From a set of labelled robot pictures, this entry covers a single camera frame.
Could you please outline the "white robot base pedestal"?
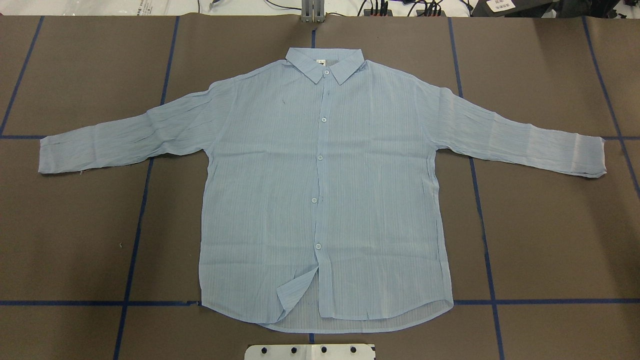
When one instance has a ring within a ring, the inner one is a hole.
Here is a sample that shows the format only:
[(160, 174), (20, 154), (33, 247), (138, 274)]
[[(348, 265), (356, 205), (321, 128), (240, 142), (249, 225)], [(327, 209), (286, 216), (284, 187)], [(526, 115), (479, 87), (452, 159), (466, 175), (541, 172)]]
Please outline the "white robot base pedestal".
[(251, 345), (245, 360), (375, 360), (373, 344), (270, 344)]

